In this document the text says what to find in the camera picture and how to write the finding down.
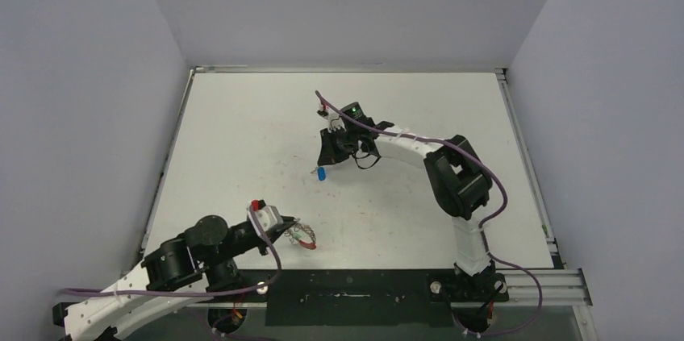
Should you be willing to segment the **blue capped key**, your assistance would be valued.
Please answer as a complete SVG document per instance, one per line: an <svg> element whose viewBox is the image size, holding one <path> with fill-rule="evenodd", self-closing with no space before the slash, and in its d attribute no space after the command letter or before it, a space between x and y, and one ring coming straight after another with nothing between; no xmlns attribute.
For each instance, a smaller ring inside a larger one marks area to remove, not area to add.
<svg viewBox="0 0 684 341"><path fill-rule="evenodd" d="M311 175L315 176L318 181L325 181L327 178L326 170L324 167L316 167L311 171Z"/></svg>

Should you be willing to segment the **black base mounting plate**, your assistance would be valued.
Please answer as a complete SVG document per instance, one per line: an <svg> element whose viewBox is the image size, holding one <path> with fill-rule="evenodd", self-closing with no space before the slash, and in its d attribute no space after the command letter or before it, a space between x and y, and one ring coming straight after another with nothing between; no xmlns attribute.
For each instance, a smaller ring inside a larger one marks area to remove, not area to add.
<svg viewBox="0 0 684 341"><path fill-rule="evenodd" d="M215 298L206 318L232 333L257 314L266 326L447 327L454 315L483 321L509 293L500 273L443 269L285 270L265 293Z"/></svg>

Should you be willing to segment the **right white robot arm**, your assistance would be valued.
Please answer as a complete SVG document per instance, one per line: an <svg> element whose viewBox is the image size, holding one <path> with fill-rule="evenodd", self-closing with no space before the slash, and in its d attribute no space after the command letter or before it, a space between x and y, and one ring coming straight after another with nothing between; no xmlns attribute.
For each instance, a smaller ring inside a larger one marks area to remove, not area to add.
<svg viewBox="0 0 684 341"><path fill-rule="evenodd" d="M457 229L455 265L457 292L465 299L477 299L488 289L483 273L491 265L473 212L486 206L493 185L491 176L462 135L451 139L429 139L414 135L393 123L376 123L353 102L341 111L322 103L318 115L327 121L321 130L320 167L348 159L359 162L372 156L390 158L422 168L427 174L436 203L454 219Z"/></svg>

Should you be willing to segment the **aluminium table frame rail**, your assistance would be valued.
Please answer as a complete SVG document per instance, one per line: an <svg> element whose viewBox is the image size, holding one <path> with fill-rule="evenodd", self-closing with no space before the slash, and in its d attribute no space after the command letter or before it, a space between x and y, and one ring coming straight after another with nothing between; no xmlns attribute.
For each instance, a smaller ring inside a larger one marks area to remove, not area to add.
<svg viewBox="0 0 684 341"><path fill-rule="evenodd" d="M190 78L144 239L152 252L209 214L241 222L254 198L310 225L317 248L277 242L285 270L454 269L457 229L424 169L382 158L311 171L321 98L431 137L466 136L504 184L474 217L486 220L516 306L590 303L582 273L553 268L551 231L534 194L511 108L493 73L240 72Z"/></svg>

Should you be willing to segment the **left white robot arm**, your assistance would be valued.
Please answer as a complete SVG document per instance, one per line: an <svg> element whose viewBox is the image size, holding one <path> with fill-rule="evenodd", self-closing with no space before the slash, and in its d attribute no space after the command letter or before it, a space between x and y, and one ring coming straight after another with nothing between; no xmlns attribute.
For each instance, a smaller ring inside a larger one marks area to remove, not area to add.
<svg viewBox="0 0 684 341"><path fill-rule="evenodd" d="M255 200L247 218L234 226L218 215L164 241L131 271L103 290L64 289L78 302L52 307L52 322L65 340L121 340L143 325L194 303L230 301L273 284L282 273L274 242L299 222L276 206ZM235 259L253 249L272 255L276 272L246 285Z"/></svg>

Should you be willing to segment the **metal keyring with red handle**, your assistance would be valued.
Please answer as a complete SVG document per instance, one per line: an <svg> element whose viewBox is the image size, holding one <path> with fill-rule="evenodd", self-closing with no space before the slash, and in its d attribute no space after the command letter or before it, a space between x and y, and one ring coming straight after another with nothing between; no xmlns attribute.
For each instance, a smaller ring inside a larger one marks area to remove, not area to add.
<svg viewBox="0 0 684 341"><path fill-rule="evenodd" d="M285 231L284 236L292 243L307 250L317 248L317 239L314 230L307 224L296 222Z"/></svg>

